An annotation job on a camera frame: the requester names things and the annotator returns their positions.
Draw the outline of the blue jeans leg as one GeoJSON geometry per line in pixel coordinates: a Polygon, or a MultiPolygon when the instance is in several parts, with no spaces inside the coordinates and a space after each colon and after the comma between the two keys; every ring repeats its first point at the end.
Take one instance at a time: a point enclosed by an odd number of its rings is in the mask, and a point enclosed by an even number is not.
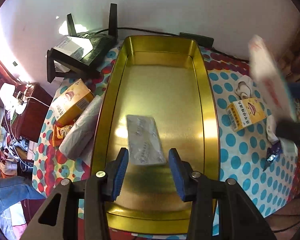
{"type": "Polygon", "coordinates": [[[10,206],[25,199],[45,199],[24,177],[13,176],[0,179],[0,214],[10,206]]]}

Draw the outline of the yellow medicine box left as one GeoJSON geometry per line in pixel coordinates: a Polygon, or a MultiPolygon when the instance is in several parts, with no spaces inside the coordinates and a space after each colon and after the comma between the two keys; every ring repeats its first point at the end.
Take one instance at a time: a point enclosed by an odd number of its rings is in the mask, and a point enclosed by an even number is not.
{"type": "Polygon", "coordinates": [[[57,126],[63,127],[77,119],[94,99],[82,79],[74,82],[52,104],[57,126]]]}

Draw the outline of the black wifi router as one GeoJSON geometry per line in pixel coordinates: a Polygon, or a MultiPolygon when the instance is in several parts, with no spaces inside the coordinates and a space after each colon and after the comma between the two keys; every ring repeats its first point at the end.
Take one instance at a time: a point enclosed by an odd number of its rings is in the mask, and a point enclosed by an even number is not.
{"type": "Polygon", "coordinates": [[[97,70],[118,38],[117,4],[111,3],[106,34],[103,31],[77,33],[71,14],[66,17],[68,35],[46,54],[47,81],[57,77],[86,78],[99,76],[97,70]]]}

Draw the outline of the black power adapter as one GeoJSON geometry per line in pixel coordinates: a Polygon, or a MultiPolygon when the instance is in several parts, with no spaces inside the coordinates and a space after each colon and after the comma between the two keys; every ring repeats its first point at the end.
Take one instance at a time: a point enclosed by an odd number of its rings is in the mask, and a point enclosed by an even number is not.
{"type": "Polygon", "coordinates": [[[213,47],[214,38],[211,37],[197,35],[197,34],[190,34],[190,33],[179,33],[179,36],[195,40],[198,43],[198,45],[202,47],[206,47],[206,48],[213,47]]]}

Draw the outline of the gold metal tin tray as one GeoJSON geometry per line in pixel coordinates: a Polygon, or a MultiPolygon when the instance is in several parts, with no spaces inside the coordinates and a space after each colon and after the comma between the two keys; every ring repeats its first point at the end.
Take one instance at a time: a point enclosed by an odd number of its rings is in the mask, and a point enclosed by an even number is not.
{"type": "Polygon", "coordinates": [[[191,204],[179,197],[168,164],[180,158],[211,179],[219,176],[218,121],[198,44],[168,36],[130,36],[112,68],[98,117],[92,173],[141,136],[120,195],[106,204],[111,228],[146,235],[185,234],[191,204]]]}

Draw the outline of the dark red wooden cabinet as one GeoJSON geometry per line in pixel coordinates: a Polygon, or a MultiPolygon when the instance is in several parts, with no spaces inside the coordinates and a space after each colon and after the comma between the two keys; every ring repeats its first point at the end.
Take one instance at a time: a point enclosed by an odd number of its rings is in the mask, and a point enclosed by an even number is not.
{"type": "Polygon", "coordinates": [[[17,139],[22,137],[38,142],[52,96],[38,83],[30,84],[25,90],[25,95],[31,98],[27,100],[23,113],[17,114],[12,121],[12,132],[17,139]]]}

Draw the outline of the polka dot tablecloth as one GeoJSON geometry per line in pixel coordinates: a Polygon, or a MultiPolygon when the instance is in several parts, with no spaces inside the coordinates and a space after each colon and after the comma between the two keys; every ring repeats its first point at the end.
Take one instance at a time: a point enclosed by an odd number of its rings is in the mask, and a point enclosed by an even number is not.
{"type": "MultiPolygon", "coordinates": [[[[265,167],[266,150],[270,146],[266,123],[261,121],[234,132],[225,111],[231,102],[238,99],[235,83],[247,73],[248,65],[207,48],[201,48],[201,52],[217,104],[221,180],[236,179],[262,215],[267,217],[281,210],[296,196],[298,185],[295,174],[300,171],[300,158],[280,156],[265,167]]],[[[32,185],[43,195],[48,195],[63,178],[73,181],[85,178],[90,168],[87,159],[67,159],[58,148],[53,147],[55,121],[53,110],[48,110],[34,152],[32,185]]]]}

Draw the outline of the yellow medicine box with lips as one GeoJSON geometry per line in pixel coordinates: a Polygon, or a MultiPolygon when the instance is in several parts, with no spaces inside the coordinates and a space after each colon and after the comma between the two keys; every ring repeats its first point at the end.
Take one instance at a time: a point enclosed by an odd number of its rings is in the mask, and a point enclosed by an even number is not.
{"type": "Polygon", "coordinates": [[[230,103],[226,109],[234,132],[266,118],[258,98],[248,98],[230,103]]]}

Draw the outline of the orange snack packet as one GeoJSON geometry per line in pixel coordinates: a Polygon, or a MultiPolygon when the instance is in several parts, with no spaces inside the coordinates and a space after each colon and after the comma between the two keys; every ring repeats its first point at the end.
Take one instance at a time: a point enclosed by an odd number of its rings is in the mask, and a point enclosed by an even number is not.
{"type": "Polygon", "coordinates": [[[63,127],[58,127],[57,125],[53,126],[53,133],[52,133],[52,146],[58,147],[61,145],[62,141],[65,139],[67,134],[72,129],[73,124],[66,125],[63,127]]]}

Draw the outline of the silver pill blister pack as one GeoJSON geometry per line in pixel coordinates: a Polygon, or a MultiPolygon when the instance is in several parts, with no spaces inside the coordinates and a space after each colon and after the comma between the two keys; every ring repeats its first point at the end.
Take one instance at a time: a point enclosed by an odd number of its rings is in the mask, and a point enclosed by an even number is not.
{"type": "Polygon", "coordinates": [[[127,115],[129,161],[134,165],[165,165],[162,145],[153,117],[127,115]]]}

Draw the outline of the teal white medicine box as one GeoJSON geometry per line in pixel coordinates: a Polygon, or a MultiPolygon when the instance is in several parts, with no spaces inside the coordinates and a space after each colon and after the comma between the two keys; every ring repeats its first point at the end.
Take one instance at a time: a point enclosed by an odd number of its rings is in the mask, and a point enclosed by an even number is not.
{"type": "Polygon", "coordinates": [[[278,120],[296,121],[294,100],[287,82],[264,40],[260,36],[254,35],[248,43],[248,49],[250,75],[257,84],[261,96],[266,101],[272,115],[278,120]]]}

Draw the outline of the dark blue sachet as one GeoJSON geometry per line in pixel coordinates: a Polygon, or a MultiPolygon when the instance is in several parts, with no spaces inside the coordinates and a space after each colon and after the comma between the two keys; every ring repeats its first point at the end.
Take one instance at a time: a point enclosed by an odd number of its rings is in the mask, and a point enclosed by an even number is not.
{"type": "Polygon", "coordinates": [[[280,141],[269,147],[267,149],[266,161],[264,163],[263,171],[265,171],[282,153],[283,150],[280,141]]]}

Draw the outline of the grey plastic package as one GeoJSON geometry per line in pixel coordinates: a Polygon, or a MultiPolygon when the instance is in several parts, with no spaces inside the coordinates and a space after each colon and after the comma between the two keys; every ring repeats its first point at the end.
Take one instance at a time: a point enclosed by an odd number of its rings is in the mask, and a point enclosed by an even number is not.
{"type": "Polygon", "coordinates": [[[68,159],[79,158],[92,139],[102,102],[101,96],[95,96],[63,139],[59,151],[68,159]]]}

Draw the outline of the white sock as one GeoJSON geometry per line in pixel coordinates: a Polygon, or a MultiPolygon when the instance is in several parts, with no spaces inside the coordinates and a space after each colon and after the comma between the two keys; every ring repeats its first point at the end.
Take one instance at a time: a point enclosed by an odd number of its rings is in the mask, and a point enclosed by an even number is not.
{"type": "Polygon", "coordinates": [[[279,141],[278,137],[275,134],[275,130],[276,130],[276,121],[274,117],[270,115],[267,117],[266,120],[266,132],[267,132],[267,138],[272,145],[274,145],[279,141]]]}
{"type": "Polygon", "coordinates": [[[241,76],[236,81],[235,93],[241,99],[250,98],[253,94],[253,80],[247,75],[241,76]]]}

